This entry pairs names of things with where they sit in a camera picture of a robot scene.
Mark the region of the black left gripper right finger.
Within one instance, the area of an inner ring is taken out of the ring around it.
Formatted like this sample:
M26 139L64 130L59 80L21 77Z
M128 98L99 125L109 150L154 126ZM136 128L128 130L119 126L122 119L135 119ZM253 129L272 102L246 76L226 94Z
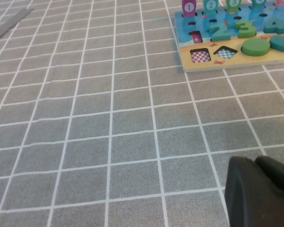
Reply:
M259 156L255 163L273 184L284 192L284 164L268 156Z

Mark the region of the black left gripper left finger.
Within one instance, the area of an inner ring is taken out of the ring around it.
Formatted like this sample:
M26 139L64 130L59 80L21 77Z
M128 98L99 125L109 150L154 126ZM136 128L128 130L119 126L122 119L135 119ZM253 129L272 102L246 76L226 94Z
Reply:
M225 202L231 227L284 227L284 192L255 160L230 158Z

